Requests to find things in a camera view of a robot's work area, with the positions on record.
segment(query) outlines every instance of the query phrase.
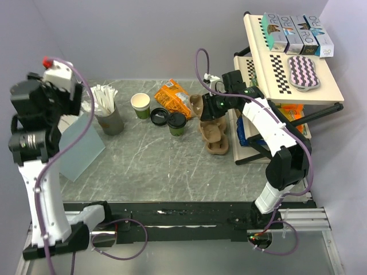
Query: green cup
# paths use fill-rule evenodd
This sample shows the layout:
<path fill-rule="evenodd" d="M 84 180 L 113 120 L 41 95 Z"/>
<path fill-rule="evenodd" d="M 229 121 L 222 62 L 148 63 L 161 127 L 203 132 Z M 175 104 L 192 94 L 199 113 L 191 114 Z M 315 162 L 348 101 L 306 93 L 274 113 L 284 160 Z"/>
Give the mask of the green cup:
<path fill-rule="evenodd" d="M 131 105 L 140 119 L 150 117 L 150 98 L 146 93 L 137 93 L 131 98 Z"/>
<path fill-rule="evenodd" d="M 182 136 L 186 125 L 186 117 L 183 113 L 174 112 L 168 115 L 167 124 L 173 136 Z"/>

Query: cable clip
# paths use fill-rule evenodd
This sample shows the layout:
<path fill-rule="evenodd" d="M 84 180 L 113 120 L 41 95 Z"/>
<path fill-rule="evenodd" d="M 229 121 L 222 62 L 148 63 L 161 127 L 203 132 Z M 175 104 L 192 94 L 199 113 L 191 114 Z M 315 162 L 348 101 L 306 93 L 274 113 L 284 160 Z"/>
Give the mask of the cable clip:
<path fill-rule="evenodd" d="M 287 220 L 287 218 L 288 218 L 288 213 L 289 213 L 289 208 L 287 208 L 286 213 L 284 214 L 284 218 L 283 218 L 283 220 L 284 220 L 284 221 L 286 221 L 286 220 Z M 288 229 L 288 226 L 284 226 L 284 227 L 283 227 L 283 234 L 282 234 L 283 239 L 285 239 L 285 238 L 286 238 L 286 232 L 287 232 L 287 229 Z"/>
<path fill-rule="evenodd" d="M 209 74 L 209 73 L 205 73 L 204 74 L 204 79 L 205 80 L 210 80 L 212 78 L 212 75 L 211 74 Z"/>
<path fill-rule="evenodd" d="M 280 206 L 282 206 L 282 204 L 278 205 L 277 207 L 272 207 L 271 210 L 274 211 L 274 210 L 278 209 Z"/>
<path fill-rule="evenodd" d="M 279 122 L 278 127 L 279 127 L 279 129 L 284 129 L 286 127 L 286 124 L 282 123 L 282 122 Z"/>
<path fill-rule="evenodd" d="M 268 109 L 268 110 L 271 111 L 271 108 L 269 106 L 264 106 L 264 107 L 261 108 L 261 110 L 265 110 L 265 109 Z"/>

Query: white paper cup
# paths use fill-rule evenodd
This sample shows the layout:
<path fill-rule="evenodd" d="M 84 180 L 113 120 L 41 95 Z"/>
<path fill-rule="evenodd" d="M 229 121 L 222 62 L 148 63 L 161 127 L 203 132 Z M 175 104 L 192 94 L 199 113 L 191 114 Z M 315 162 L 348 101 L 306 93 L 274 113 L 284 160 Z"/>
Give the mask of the white paper cup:
<path fill-rule="evenodd" d="M 132 96 L 131 106 L 140 119 L 147 119 L 150 115 L 150 97 L 146 93 L 137 93 Z"/>

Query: red cap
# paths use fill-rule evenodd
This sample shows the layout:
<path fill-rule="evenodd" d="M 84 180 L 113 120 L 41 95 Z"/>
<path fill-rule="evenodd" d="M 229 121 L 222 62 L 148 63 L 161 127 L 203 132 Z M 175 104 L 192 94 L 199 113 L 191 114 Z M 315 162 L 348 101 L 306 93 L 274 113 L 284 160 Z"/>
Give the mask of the red cap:
<path fill-rule="evenodd" d="M 46 69 L 49 69 L 52 67 L 52 64 L 53 64 L 53 61 L 48 59 L 47 56 L 44 57 L 43 61 L 42 61 L 42 64 L 43 66 L 46 68 Z"/>

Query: gray cup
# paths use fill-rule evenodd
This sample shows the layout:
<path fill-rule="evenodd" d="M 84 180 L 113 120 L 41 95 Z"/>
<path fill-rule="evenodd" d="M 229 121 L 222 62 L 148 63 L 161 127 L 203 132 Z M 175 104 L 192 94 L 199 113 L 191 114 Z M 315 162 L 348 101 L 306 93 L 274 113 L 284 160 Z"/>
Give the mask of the gray cup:
<path fill-rule="evenodd" d="M 124 129 L 124 122 L 122 122 L 119 110 L 116 108 L 116 106 L 114 112 L 109 116 L 95 116 L 106 135 L 114 136 L 121 133 Z"/>

